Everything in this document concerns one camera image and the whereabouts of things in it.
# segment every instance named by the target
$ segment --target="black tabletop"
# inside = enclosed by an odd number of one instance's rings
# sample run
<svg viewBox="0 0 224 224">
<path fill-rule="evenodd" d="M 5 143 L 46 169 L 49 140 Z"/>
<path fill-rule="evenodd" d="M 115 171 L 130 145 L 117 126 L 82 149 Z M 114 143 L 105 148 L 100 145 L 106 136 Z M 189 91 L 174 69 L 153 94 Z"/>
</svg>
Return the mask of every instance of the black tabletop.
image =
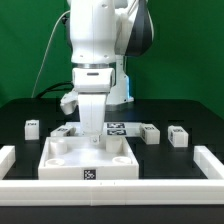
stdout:
<svg viewBox="0 0 224 224">
<path fill-rule="evenodd" d="M 0 146 L 16 146 L 16 163 L 5 179 L 37 179 L 37 167 L 46 137 L 68 121 L 79 121 L 78 110 L 65 116 L 57 99 L 17 99 L 0 109 Z M 40 121 L 40 140 L 25 141 L 26 120 Z M 146 145 L 140 138 L 127 140 L 139 162 L 141 179 L 204 179 L 193 162 L 195 145 L 205 145 L 224 160 L 224 121 L 190 100 L 136 100 L 126 109 L 106 112 L 106 122 L 142 122 L 160 130 L 160 144 Z M 189 134 L 187 148 L 174 148 L 168 127 L 182 126 Z M 5 223 L 223 223 L 224 206 L 100 206 L 1 207 Z"/>
</svg>

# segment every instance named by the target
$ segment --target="small white block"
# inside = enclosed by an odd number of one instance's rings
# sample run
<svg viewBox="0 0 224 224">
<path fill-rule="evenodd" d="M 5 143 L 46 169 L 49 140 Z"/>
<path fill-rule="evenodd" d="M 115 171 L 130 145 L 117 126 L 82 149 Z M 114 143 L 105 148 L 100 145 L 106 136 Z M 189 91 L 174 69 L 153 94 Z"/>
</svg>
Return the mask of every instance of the small white block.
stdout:
<svg viewBox="0 0 224 224">
<path fill-rule="evenodd" d="M 147 145 L 159 144 L 160 131 L 153 124 L 141 124 L 140 136 Z"/>
<path fill-rule="evenodd" d="M 66 137 L 75 135 L 75 127 L 71 125 L 62 125 L 51 132 L 51 137 Z"/>
<path fill-rule="evenodd" d="M 174 147 L 188 147 L 188 133 L 181 126 L 169 126 L 168 139 Z"/>
<path fill-rule="evenodd" d="M 39 134 L 39 120 L 28 120 L 25 124 L 25 140 L 38 140 Z"/>
</svg>

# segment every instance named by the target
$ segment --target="white cube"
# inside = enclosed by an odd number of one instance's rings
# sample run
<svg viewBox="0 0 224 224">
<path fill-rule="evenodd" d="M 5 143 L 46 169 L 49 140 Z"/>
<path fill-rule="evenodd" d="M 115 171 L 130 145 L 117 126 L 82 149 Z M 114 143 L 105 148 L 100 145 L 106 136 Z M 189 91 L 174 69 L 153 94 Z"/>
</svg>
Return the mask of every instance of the white cube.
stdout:
<svg viewBox="0 0 224 224">
<path fill-rule="evenodd" d="M 140 136 L 147 145 L 160 143 L 160 131 L 153 124 L 141 124 Z"/>
<path fill-rule="evenodd" d="M 0 150 L 0 180 L 8 173 L 16 161 L 15 146 L 4 146 Z"/>
<path fill-rule="evenodd" d="M 106 151 L 111 153 L 120 153 L 122 151 L 123 142 L 119 136 L 107 136 Z"/>
<path fill-rule="evenodd" d="M 38 140 L 39 134 L 39 121 L 29 120 L 25 124 L 25 140 Z"/>
<path fill-rule="evenodd" d="M 51 137 L 66 137 L 75 135 L 75 127 L 71 125 L 62 125 L 51 132 Z"/>
<path fill-rule="evenodd" d="M 181 126 L 169 126 L 168 139 L 174 147 L 188 147 L 188 133 Z"/>
</svg>

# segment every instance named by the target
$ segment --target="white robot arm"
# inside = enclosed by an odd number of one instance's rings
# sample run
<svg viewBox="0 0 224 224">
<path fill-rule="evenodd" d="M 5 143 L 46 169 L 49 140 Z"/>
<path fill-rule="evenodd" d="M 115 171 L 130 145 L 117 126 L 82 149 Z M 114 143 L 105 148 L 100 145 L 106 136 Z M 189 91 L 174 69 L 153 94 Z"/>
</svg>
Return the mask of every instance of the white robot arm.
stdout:
<svg viewBox="0 0 224 224">
<path fill-rule="evenodd" d="M 146 0 L 67 1 L 74 92 L 62 99 L 61 107 L 66 114 L 73 112 L 76 104 L 66 98 L 77 98 L 82 130 L 98 142 L 107 96 L 116 84 L 116 55 L 144 53 L 152 43 L 153 26 Z"/>
</svg>

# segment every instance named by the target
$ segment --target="cable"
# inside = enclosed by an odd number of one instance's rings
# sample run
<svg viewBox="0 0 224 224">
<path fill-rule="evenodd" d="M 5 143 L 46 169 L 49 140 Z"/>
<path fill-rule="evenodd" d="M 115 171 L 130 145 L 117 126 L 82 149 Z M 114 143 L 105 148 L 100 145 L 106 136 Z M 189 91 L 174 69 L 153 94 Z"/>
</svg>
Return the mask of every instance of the cable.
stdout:
<svg viewBox="0 0 224 224">
<path fill-rule="evenodd" d="M 130 15 L 131 10 L 134 8 L 134 6 L 136 5 L 136 3 L 138 3 L 138 0 L 132 0 L 132 3 L 127 7 L 127 14 Z"/>
<path fill-rule="evenodd" d="M 127 75 L 127 57 L 124 56 L 124 73 Z"/>
<path fill-rule="evenodd" d="M 54 25 L 54 28 L 53 28 L 53 30 L 52 30 L 50 39 L 49 39 L 49 41 L 48 41 L 48 45 L 47 45 L 47 48 L 46 48 L 46 51 L 45 51 L 45 54 L 44 54 L 44 58 L 43 58 L 43 61 L 42 61 L 40 70 L 39 70 L 38 75 L 37 75 L 37 78 L 36 78 L 36 82 L 35 82 L 35 84 L 34 84 L 34 88 L 33 88 L 32 96 L 31 96 L 32 98 L 34 98 L 34 94 L 35 94 L 35 91 L 36 91 L 37 83 L 38 83 L 39 78 L 40 78 L 40 75 L 41 75 L 41 73 L 42 73 L 42 70 L 43 70 L 43 67 L 44 67 L 44 64 L 45 64 L 45 61 L 46 61 L 46 58 L 47 58 L 47 55 L 48 55 L 48 51 L 49 51 L 49 48 L 50 48 L 50 45 L 51 45 L 51 42 L 52 42 L 54 33 L 55 33 L 55 31 L 56 31 L 56 28 L 57 28 L 59 22 L 61 21 L 61 19 L 62 19 L 66 14 L 68 14 L 68 13 L 70 13 L 70 10 L 64 12 L 64 13 L 59 17 L 59 19 L 57 20 L 57 22 L 56 22 L 55 25 Z"/>
<path fill-rule="evenodd" d="M 57 84 L 54 84 L 54 85 L 48 87 L 47 89 L 45 89 L 44 91 L 42 91 L 41 93 L 39 93 L 35 98 L 40 99 L 43 95 L 45 95 L 48 92 L 67 91 L 67 90 L 70 90 L 71 91 L 71 88 L 70 89 L 69 88 L 55 89 L 57 87 L 65 86 L 65 85 L 71 85 L 72 88 L 74 87 L 73 84 L 72 84 L 72 82 L 70 82 L 70 81 L 60 82 L 60 83 L 57 83 Z"/>
</svg>

